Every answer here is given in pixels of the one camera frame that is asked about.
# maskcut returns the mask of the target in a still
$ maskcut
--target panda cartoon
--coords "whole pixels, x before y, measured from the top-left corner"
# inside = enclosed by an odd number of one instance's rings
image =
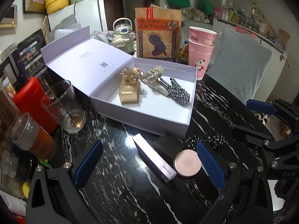
[[[196,62],[195,67],[196,67],[199,71],[201,71],[201,70],[204,70],[204,69],[205,69],[205,67],[204,67],[203,65],[204,65],[204,60],[202,60],[202,59],[198,59],[197,62]]]

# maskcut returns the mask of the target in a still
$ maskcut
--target white kettle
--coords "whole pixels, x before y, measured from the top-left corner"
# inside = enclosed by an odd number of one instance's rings
[[[119,24],[114,27],[115,24],[120,20],[130,21],[128,24]],[[114,46],[121,49],[122,51],[131,54],[134,51],[134,38],[132,33],[132,21],[128,18],[119,18],[113,23],[113,32],[115,33]]]

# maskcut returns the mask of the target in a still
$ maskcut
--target plastic jar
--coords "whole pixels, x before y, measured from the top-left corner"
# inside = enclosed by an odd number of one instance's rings
[[[28,113],[18,116],[11,128],[11,140],[43,161],[50,161],[56,151],[55,140]]]

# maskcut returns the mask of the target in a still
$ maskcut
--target black and white polka dot scrunchie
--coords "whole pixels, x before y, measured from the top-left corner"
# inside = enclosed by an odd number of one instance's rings
[[[162,78],[160,79],[160,85],[164,87],[169,95],[172,97],[172,99],[180,104],[185,105],[190,101],[190,94],[186,92],[177,82],[174,78],[170,78],[171,85],[170,86],[165,80]]]

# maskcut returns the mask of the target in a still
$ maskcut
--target clear glass cup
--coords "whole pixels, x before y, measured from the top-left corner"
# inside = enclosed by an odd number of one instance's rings
[[[41,106],[68,133],[80,131],[86,123],[86,115],[76,101],[70,81],[60,81],[53,85],[42,97]]]

